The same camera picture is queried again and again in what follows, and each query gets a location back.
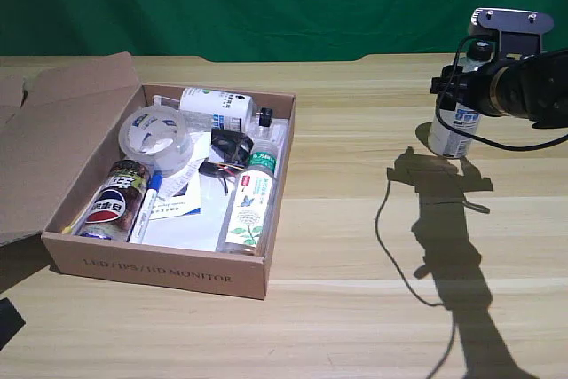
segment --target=clear tape roll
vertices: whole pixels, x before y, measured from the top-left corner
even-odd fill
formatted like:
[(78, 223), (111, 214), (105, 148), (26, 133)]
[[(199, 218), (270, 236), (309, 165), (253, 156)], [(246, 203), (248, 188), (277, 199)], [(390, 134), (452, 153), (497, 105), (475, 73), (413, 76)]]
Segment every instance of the clear tape roll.
[(118, 141), (129, 159), (163, 177), (180, 171), (193, 152), (184, 116), (166, 106), (144, 107), (131, 114), (122, 123)]

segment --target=black object on floor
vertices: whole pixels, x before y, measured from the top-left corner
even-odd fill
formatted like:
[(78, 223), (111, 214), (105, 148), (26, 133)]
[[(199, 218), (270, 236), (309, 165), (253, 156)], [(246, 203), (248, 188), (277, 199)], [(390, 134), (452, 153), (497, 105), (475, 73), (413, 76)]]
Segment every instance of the black object on floor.
[(5, 297), (0, 300), (0, 350), (24, 327), (26, 321), (21, 318), (10, 300)]

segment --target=green screen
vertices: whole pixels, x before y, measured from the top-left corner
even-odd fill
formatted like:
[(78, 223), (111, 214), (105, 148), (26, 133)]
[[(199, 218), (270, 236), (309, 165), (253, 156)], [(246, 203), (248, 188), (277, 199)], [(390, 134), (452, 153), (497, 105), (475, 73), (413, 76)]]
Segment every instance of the green screen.
[(565, 0), (2, 0), (0, 54), (200, 55), (210, 61), (353, 60), (455, 51), (478, 7), (546, 12), (568, 43)]

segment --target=open box flap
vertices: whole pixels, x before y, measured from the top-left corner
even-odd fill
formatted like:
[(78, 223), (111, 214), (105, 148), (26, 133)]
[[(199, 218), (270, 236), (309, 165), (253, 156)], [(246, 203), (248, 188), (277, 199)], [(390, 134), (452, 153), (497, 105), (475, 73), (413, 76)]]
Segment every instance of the open box flap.
[(10, 75), (0, 80), (0, 130), (20, 110), (23, 99), (23, 77)]
[(131, 55), (116, 53), (72, 67), (43, 71), (33, 81), (26, 107), (139, 84)]
[(90, 162), (117, 138), (123, 117), (144, 105), (139, 89), (129, 54), (38, 76), (34, 97), (0, 133), (0, 246), (43, 231), (87, 164), (108, 170), (118, 160), (116, 149)]

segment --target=white bottle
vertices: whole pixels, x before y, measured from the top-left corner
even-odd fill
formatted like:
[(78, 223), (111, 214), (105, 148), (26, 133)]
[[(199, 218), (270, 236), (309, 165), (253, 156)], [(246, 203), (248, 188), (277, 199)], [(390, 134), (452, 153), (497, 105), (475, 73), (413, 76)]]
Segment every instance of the white bottle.
[(235, 177), (219, 234), (217, 251), (254, 255), (262, 252), (269, 231), (278, 147), (268, 140), (255, 142), (248, 167)]
[[(463, 67), (462, 72), (476, 71), (491, 58), (493, 47), (481, 40), (477, 40), (469, 46), (465, 57), (460, 58), (458, 65)], [(451, 99), (445, 99), (440, 106), (440, 116), (444, 122), (458, 130), (463, 130), (472, 135), (477, 132), (477, 126), (481, 120), (481, 114)], [(434, 115), (428, 136), (430, 150), (444, 157), (460, 158), (467, 155), (471, 138), (458, 135), (446, 129)]]
[(249, 95), (203, 88), (185, 88), (179, 109), (212, 114), (213, 129), (242, 133), (247, 133), (247, 126), (258, 110)]

